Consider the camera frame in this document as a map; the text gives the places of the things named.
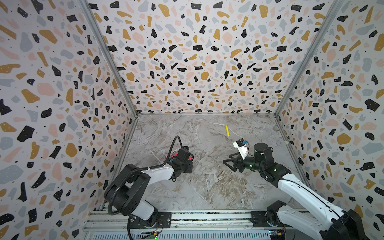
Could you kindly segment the pink highlighter pen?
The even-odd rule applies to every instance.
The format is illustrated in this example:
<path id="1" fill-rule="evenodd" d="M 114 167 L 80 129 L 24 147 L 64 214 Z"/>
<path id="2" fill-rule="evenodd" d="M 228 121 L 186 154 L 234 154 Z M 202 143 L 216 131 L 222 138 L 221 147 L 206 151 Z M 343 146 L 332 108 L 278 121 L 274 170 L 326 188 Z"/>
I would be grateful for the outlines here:
<path id="1" fill-rule="evenodd" d="M 192 161 L 194 159 L 193 154 L 190 153 L 187 150 L 180 149 L 178 153 L 175 155 L 175 159 L 179 160 L 180 162 L 184 163 L 187 161 Z"/>

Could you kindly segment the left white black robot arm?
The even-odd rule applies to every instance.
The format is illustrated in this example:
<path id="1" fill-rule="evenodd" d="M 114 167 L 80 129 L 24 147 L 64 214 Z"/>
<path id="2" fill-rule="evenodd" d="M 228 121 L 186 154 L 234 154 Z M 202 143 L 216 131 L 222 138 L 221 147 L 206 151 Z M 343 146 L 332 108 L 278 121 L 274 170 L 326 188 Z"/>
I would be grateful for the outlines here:
<path id="1" fill-rule="evenodd" d="M 189 147 L 181 147 L 167 157 L 165 164 L 145 168 L 133 164 L 125 166 L 104 193 L 108 214 L 136 217 L 153 225 L 158 217 L 158 209 L 143 200 L 147 187 L 165 180 L 176 181 L 181 174 L 190 174 L 193 159 Z"/>

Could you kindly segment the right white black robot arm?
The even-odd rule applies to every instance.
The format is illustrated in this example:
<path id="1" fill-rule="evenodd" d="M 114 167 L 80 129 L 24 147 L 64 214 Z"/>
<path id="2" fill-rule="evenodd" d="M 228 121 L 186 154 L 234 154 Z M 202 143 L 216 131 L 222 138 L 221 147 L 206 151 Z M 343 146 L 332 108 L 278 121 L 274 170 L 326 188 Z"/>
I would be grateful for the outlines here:
<path id="1" fill-rule="evenodd" d="M 294 210 L 282 201 L 267 207 L 266 223 L 271 227 L 289 225 L 314 240 L 366 240 L 363 221 L 354 210 L 345 211 L 325 200 L 302 183 L 287 167 L 275 162 L 273 148 L 265 143 L 254 145 L 249 153 L 247 141 L 233 143 L 237 153 L 229 155 L 223 164 L 233 172 L 258 172 L 275 188 L 288 194 L 311 213 L 310 216 Z"/>

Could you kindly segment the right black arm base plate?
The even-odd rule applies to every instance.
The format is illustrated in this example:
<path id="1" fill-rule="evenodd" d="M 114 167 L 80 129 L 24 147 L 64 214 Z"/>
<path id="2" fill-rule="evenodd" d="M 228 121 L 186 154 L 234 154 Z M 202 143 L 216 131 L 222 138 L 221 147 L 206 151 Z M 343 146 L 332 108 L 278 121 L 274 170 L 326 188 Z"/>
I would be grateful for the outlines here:
<path id="1" fill-rule="evenodd" d="M 251 211 L 250 221 L 252 222 L 254 228 L 291 228 L 290 225 L 283 224 L 283 222 L 278 218 L 277 213 L 273 211 Z"/>

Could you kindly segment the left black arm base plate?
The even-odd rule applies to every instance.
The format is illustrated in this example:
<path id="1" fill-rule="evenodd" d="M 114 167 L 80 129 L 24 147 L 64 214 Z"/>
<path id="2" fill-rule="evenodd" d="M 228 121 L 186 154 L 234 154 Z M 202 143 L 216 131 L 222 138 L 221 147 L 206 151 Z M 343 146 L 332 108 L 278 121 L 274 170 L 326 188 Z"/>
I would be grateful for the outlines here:
<path id="1" fill-rule="evenodd" d="M 169 229 L 171 227 L 172 212 L 154 212 L 148 220 L 139 217 L 129 220 L 131 229 Z"/>

